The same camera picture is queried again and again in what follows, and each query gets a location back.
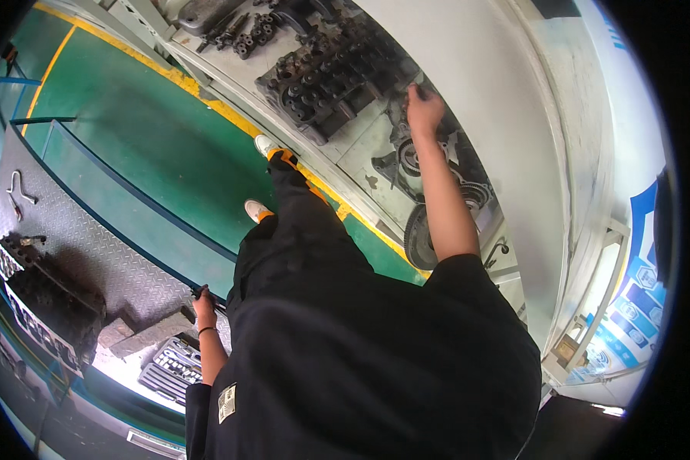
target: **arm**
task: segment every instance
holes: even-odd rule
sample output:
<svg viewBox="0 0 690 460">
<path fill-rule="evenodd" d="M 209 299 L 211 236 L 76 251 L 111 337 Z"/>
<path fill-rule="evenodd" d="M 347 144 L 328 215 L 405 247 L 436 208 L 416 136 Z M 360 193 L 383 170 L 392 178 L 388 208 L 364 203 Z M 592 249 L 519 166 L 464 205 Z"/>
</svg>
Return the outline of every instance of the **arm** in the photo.
<svg viewBox="0 0 690 460">
<path fill-rule="evenodd" d="M 192 302 L 197 313 L 197 329 L 217 326 L 217 315 L 212 307 L 210 290 L 207 285 L 202 287 L 202 294 L 198 300 Z M 199 335 L 199 354 L 202 356 L 202 382 L 212 385 L 222 366 L 227 363 L 227 353 L 222 347 L 220 336 L 216 329 L 207 329 Z"/>
<path fill-rule="evenodd" d="M 460 190 L 437 144 L 437 126 L 444 115 L 442 99 L 431 91 L 419 97 L 418 86 L 409 86 L 407 119 L 424 184 L 427 219 L 437 260 L 459 254 L 480 256 L 478 231 L 460 196 Z"/>
</svg>

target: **hand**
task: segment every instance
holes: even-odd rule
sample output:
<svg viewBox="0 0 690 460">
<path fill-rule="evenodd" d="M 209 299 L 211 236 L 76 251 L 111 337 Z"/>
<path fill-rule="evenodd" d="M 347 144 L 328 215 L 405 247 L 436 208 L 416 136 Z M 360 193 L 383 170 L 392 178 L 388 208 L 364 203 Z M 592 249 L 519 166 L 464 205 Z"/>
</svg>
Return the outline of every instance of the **hand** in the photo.
<svg viewBox="0 0 690 460">
<path fill-rule="evenodd" d="M 406 119 L 411 128 L 411 137 L 415 141 L 434 140 L 437 126 L 444 115 L 442 98 L 430 90 L 423 90 L 424 99 L 419 97 L 419 86 L 412 83 L 406 98 Z"/>
<path fill-rule="evenodd" d="M 200 329 L 207 326 L 214 327 L 217 324 L 217 314 L 215 313 L 215 307 L 212 306 L 210 290 L 206 284 L 200 289 L 202 292 L 199 295 L 199 299 L 192 300 L 194 313 L 197 315 L 197 327 Z"/>
</svg>

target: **person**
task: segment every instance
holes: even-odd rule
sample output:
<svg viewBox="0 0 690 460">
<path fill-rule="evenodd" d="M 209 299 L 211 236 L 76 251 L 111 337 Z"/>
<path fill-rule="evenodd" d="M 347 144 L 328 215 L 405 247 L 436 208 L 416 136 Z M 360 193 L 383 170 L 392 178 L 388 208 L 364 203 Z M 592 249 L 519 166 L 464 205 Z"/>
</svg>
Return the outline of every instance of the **person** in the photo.
<svg viewBox="0 0 690 460">
<path fill-rule="evenodd" d="M 408 88 L 439 263 L 423 286 L 374 273 L 286 149 L 258 136 L 279 212 L 240 244 L 228 356 L 209 291 L 194 302 L 202 383 L 186 394 L 200 458 L 515 458 L 539 407 L 539 350 L 488 278 L 436 129 L 439 96 Z"/>
</svg>

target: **black work uniform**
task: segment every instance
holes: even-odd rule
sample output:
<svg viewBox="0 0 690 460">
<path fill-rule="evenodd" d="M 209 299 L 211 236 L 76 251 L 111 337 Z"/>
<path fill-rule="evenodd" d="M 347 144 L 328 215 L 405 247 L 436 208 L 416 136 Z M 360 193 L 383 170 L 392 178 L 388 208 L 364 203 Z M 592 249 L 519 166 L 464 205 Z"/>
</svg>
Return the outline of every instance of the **black work uniform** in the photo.
<svg viewBox="0 0 690 460">
<path fill-rule="evenodd" d="M 480 258 L 443 260 L 423 287 L 375 274 L 281 155 L 279 215 L 240 244 L 230 359 L 187 389 L 187 457 L 514 458 L 539 350 Z"/>
</svg>

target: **blue frame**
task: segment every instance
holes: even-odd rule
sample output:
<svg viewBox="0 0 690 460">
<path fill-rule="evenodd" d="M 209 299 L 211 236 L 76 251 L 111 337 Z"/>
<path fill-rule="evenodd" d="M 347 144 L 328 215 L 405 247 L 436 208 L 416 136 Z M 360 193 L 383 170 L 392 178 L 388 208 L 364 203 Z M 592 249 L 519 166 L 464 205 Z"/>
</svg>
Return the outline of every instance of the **blue frame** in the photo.
<svg viewBox="0 0 690 460">
<path fill-rule="evenodd" d="M 181 281 L 182 283 L 186 284 L 189 286 L 191 289 L 194 291 L 198 290 L 201 286 L 197 283 L 194 283 L 192 280 L 186 278 L 184 275 L 180 274 L 178 271 L 175 271 L 174 269 L 170 268 L 168 265 L 166 265 L 164 262 L 161 262 L 159 259 L 157 259 L 155 256 L 151 255 L 147 251 L 145 251 L 143 248 L 138 246 L 138 244 L 135 244 L 130 238 L 122 234 L 118 229 L 113 227 L 107 220 L 102 218 L 99 214 L 97 214 L 92 207 L 90 207 L 87 203 L 85 203 L 81 198 L 79 198 L 64 182 L 59 179 L 58 176 L 46 165 L 46 163 L 43 161 L 43 155 L 46 154 L 46 148 L 48 145 L 48 139 L 51 136 L 51 133 L 54 129 L 59 131 L 59 133 L 62 134 L 62 136 L 72 143 L 74 147 L 76 147 L 77 150 L 82 152 L 90 161 L 92 161 L 94 164 L 96 164 L 101 171 L 103 171 L 105 174 L 110 176 L 111 179 L 115 180 L 116 183 L 118 183 L 123 189 L 126 189 L 129 191 L 134 197 L 138 198 L 141 202 L 143 202 L 147 207 L 150 207 L 151 209 L 155 210 L 160 216 L 164 217 L 167 221 L 170 223 L 174 224 L 176 227 L 178 227 L 180 230 L 184 231 L 186 234 L 190 235 L 193 237 L 195 240 L 198 242 L 204 244 L 205 246 L 209 247 L 210 249 L 214 250 L 216 253 L 223 255 L 225 258 L 228 260 L 232 261 L 233 263 L 237 260 L 238 256 L 236 253 L 233 253 L 232 251 L 228 250 L 226 247 L 222 246 L 216 241 L 213 241 L 209 236 L 203 234 L 196 228 L 188 225 L 186 222 L 184 222 L 182 219 L 180 219 L 178 216 L 170 212 L 168 209 L 165 207 L 161 206 L 157 201 L 155 201 L 153 198 L 150 198 L 148 195 L 143 193 L 140 189 L 138 189 L 136 186 L 128 182 L 126 178 L 121 176 L 116 170 L 114 170 L 110 165 L 105 163 L 104 161 L 101 160 L 100 157 L 98 157 L 94 152 L 92 152 L 87 146 L 84 145 L 82 141 L 80 141 L 71 131 L 67 129 L 66 126 L 64 126 L 63 122 L 73 122 L 76 120 L 76 117 L 41 117 L 41 118 L 19 118 L 17 120 L 11 120 L 10 121 L 10 127 L 13 129 L 15 134 L 18 136 L 20 141 L 23 143 L 23 146 L 26 147 L 27 151 L 31 153 L 33 156 L 34 160 L 38 162 L 38 164 L 41 165 L 44 171 L 53 179 L 56 184 L 59 185 L 59 187 L 64 190 L 64 192 L 69 195 L 82 209 L 87 214 L 90 214 L 97 222 L 99 222 L 103 227 L 107 228 L 113 235 L 118 237 L 119 240 L 121 240 L 123 243 L 127 244 L 130 246 L 135 252 L 141 254 L 143 257 L 147 258 L 149 261 L 151 261 L 153 264 L 156 266 L 160 267 L 162 270 L 166 271 L 168 274 L 176 278 L 177 280 Z M 37 123 L 51 123 L 51 126 L 49 127 L 48 135 L 46 136 L 46 140 L 44 141 L 43 148 L 42 148 L 42 156 L 39 156 L 35 150 L 28 144 L 26 138 L 23 137 L 23 135 L 20 133 L 18 126 L 23 125 L 23 124 L 37 124 Z M 219 297 L 216 294 L 213 294 L 212 292 L 210 293 L 213 297 L 213 299 L 223 308 L 226 305 L 226 301 L 224 298 Z"/>
</svg>

